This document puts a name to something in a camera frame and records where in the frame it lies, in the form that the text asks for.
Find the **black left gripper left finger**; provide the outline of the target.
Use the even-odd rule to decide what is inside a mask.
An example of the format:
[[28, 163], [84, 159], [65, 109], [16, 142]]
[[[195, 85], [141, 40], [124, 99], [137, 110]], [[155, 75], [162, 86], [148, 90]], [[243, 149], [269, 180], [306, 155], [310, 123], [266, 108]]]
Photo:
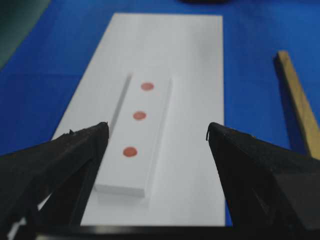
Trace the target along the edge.
[[108, 141], [109, 126], [100, 122], [2, 155], [1, 239], [22, 218], [35, 226], [79, 225]]

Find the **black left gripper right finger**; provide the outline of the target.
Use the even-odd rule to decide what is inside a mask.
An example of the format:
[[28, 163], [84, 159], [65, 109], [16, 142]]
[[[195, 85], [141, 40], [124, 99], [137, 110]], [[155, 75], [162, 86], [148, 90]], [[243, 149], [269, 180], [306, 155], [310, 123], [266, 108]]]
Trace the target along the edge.
[[212, 122], [206, 134], [233, 226], [320, 227], [320, 162]]

